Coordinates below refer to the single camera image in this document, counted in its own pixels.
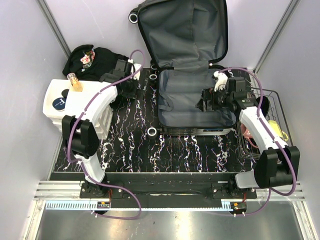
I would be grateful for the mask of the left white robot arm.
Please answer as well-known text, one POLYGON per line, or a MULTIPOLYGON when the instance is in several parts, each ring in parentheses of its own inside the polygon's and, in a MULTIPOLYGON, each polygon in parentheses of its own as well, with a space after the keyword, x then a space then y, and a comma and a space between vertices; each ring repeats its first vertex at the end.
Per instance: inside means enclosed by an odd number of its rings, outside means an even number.
POLYGON ((103 198, 108 193, 108 186, 103 182, 105 171, 97 156, 100 140, 95 126, 116 97, 137 97, 139 80, 134 77, 119 84, 106 81, 84 81, 82 84, 81 92, 68 92, 65 116, 61 120, 62 137, 67 161, 80 164, 86 181, 92 183, 90 192, 97 198, 103 198))

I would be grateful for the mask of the black floral print garment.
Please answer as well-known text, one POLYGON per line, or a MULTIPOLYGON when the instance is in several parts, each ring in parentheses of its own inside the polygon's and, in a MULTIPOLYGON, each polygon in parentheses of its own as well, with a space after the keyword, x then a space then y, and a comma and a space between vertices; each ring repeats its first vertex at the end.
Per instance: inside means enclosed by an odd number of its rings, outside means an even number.
POLYGON ((84 44, 70 53, 62 74, 67 76, 74 73, 81 81, 99 81, 103 74, 115 69, 118 60, 128 59, 127 56, 114 53, 107 48, 95 48, 92 44, 84 44))

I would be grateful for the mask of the space astronaut hard-shell suitcase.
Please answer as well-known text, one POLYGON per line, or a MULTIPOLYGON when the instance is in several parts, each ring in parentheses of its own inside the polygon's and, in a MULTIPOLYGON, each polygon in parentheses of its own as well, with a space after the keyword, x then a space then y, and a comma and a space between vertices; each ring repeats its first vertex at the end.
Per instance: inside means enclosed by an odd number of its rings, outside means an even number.
POLYGON ((136 24, 157 69, 157 117, 167 136, 227 135, 237 118, 227 108, 196 108, 203 89, 216 84, 228 52, 224 0, 146 0, 133 8, 136 24))

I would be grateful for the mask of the small brown jar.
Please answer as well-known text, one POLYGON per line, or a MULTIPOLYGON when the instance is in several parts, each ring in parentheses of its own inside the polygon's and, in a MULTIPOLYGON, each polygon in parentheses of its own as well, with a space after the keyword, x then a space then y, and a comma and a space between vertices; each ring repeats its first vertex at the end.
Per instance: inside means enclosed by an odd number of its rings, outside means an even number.
POLYGON ((67 98, 68 97, 68 93, 69 93, 69 89, 64 89, 62 92, 61 92, 61 95, 63 98, 67 98))

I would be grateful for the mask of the blue lid round jar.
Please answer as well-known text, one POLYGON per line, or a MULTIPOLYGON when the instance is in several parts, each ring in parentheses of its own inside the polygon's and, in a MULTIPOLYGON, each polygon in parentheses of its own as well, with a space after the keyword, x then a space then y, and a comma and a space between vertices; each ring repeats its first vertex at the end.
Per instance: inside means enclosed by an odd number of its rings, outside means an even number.
POLYGON ((52 107, 53 107, 56 111, 64 111, 64 110, 65 110, 65 107, 66 107, 66 98, 64 98, 64 97, 56 98, 56 99, 52 102, 52 107))

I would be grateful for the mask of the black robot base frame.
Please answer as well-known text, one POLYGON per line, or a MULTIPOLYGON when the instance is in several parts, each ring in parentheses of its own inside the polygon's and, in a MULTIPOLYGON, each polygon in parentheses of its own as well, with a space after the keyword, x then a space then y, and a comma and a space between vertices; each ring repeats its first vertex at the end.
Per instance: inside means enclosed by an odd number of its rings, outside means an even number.
POLYGON ((236 189, 233 173, 107 173, 103 187, 85 181, 81 185, 81 199, 99 201, 209 203, 217 200, 241 202, 255 200, 252 188, 236 189))

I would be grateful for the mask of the white storage bins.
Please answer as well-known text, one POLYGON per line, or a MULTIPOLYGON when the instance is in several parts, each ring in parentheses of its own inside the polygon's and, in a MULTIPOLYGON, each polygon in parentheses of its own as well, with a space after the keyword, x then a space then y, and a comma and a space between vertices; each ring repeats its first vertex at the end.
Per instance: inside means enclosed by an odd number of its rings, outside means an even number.
POLYGON ((71 82, 67 79, 51 80, 43 101, 42 112, 46 115, 58 130, 62 131, 62 119, 64 116, 75 116, 78 118, 85 112, 83 120, 89 120, 94 124, 94 129, 99 140, 108 137, 113 111, 110 107, 118 91, 115 86, 110 86, 104 91, 102 88, 109 85, 108 82, 81 81, 82 92, 74 91, 71 82), (62 91, 69 89, 66 98, 65 109, 57 111, 52 103, 55 99, 62 97, 62 91))

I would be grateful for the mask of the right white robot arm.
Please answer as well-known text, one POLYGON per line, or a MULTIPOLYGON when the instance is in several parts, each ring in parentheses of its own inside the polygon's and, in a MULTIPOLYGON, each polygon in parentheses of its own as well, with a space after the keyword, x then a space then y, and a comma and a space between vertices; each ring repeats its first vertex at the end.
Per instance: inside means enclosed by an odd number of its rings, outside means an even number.
POLYGON ((227 185, 228 195, 239 198, 245 189, 260 188, 275 191, 277 187, 291 186, 291 195, 297 185, 300 151, 282 140, 264 117, 254 97, 246 91, 215 91, 203 89, 196 107, 203 112, 220 108, 232 111, 249 131, 260 157, 254 170, 235 175, 235 181, 227 185))

